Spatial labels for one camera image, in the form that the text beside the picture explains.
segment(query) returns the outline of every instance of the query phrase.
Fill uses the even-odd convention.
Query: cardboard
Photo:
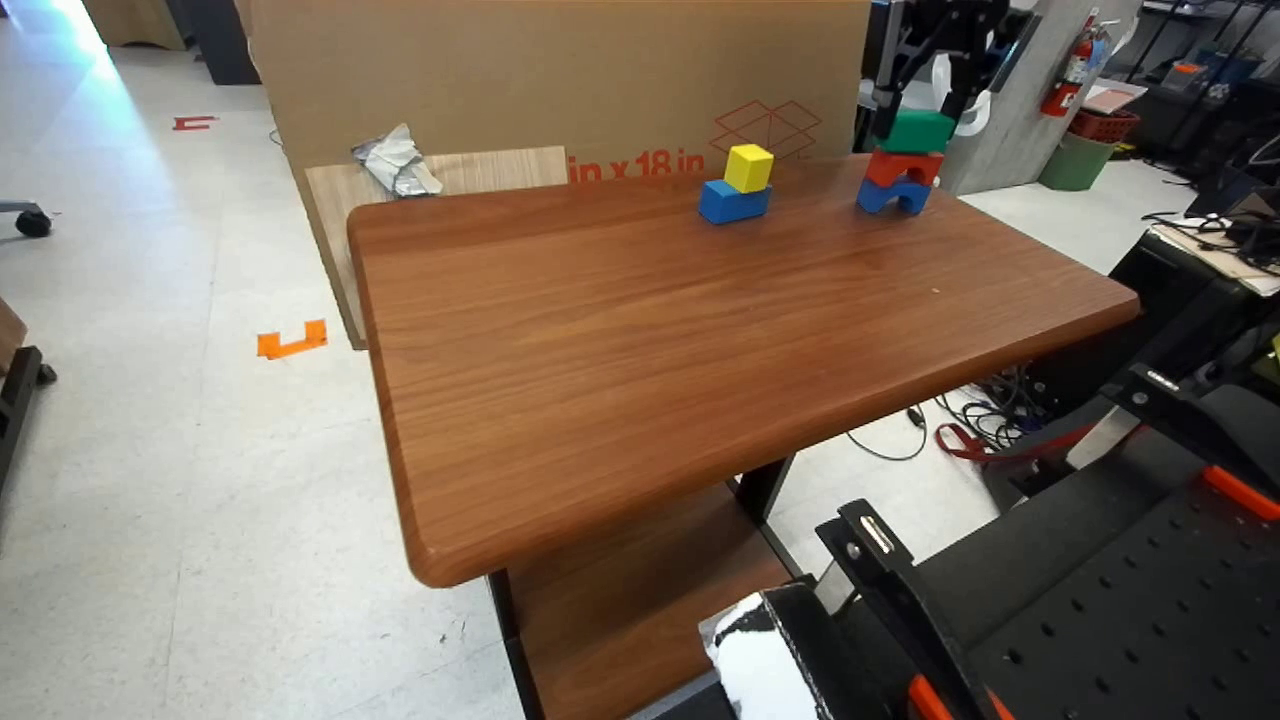
[[[1085,110],[1117,116],[1122,110],[1138,106],[1140,96],[1149,96],[1145,85],[1095,79],[1085,94]]]
[[[443,198],[567,183],[566,147],[454,152],[429,158],[429,170],[431,175],[440,175]],[[312,230],[333,296],[345,312],[347,340],[353,347],[364,347],[364,312],[347,246],[347,215],[362,206],[386,206],[387,191],[358,164],[325,164],[307,170],[307,198],[318,206]]]
[[[239,16],[328,247],[307,170],[395,125],[426,158],[566,146],[575,183],[717,175],[742,141],[780,170],[848,158],[867,0],[239,0]]]
[[[113,49],[184,49],[164,0],[83,0],[97,35]]]
[[[10,376],[10,366],[15,347],[26,347],[26,336],[30,336],[30,323],[0,296],[0,376]]]

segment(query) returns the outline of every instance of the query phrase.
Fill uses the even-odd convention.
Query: black cable
[[[917,443],[913,453],[906,453],[906,456],[876,453],[876,450],[867,450],[863,440],[857,440],[854,433],[844,433],[844,440],[848,440],[854,450],[884,462],[884,463],[910,463],[910,462],[917,462],[917,456],[926,453],[926,443],[927,443],[927,420],[926,420],[926,414],[920,414],[917,406],[910,410],[910,420],[913,420],[913,428],[920,428],[920,443]]]

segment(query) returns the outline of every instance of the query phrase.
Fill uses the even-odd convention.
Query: shelf
[[[724,487],[507,575],[550,720],[629,715],[710,672],[696,623],[790,582]]]

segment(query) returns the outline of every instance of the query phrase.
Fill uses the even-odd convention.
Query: green block
[[[906,110],[906,112],[897,112],[892,133],[881,146],[881,152],[906,152],[906,158],[943,152],[951,146],[951,133],[957,133],[951,116]]]

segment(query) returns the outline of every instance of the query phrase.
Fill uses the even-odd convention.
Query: red block
[[[943,158],[892,158],[892,152],[871,152],[867,175],[881,190],[892,190],[897,181],[927,183],[943,172]]]

